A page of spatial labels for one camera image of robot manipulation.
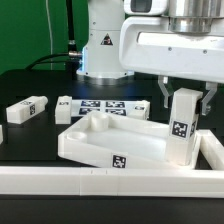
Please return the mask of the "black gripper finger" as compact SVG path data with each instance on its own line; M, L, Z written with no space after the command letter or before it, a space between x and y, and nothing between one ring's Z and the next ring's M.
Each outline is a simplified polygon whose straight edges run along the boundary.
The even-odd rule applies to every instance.
M207 82L205 88L207 90L207 94L201 101L201 114L203 116L208 115L209 112L211 111L210 101L217 92L218 84L214 82Z

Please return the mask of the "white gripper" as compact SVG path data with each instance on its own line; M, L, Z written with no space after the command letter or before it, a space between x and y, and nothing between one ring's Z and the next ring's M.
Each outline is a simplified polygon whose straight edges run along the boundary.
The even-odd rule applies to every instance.
M172 104L169 77L224 83L224 0L124 0L119 59L136 72L164 75L164 107Z

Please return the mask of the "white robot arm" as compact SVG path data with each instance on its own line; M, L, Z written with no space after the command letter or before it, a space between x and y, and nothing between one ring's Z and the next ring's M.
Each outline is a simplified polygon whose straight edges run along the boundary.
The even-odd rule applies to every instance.
M201 113L224 84L224 0L87 0L89 38L77 71L98 85L154 74L206 83Z

